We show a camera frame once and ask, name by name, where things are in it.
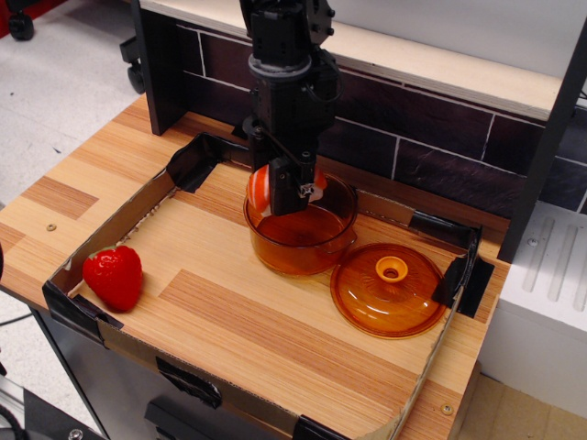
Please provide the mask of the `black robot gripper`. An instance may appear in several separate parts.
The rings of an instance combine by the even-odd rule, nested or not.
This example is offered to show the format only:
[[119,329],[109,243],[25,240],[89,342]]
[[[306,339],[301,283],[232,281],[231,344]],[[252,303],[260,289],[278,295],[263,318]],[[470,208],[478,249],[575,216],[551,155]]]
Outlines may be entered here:
[[310,54],[294,65],[250,56],[249,69],[256,86],[243,128],[252,167],[269,163],[272,215],[301,212],[314,192],[318,137],[334,124],[340,70],[330,54]]

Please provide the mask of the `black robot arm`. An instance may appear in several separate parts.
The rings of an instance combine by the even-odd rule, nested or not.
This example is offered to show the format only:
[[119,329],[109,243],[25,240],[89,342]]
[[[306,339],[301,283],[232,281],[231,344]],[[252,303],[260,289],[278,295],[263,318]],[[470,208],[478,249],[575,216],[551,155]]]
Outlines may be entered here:
[[242,129],[253,174],[268,183],[268,204],[257,210],[283,216],[303,211],[319,194],[319,136],[335,119],[344,85],[335,58],[322,43],[333,35],[326,1],[243,1],[252,42],[251,113]]

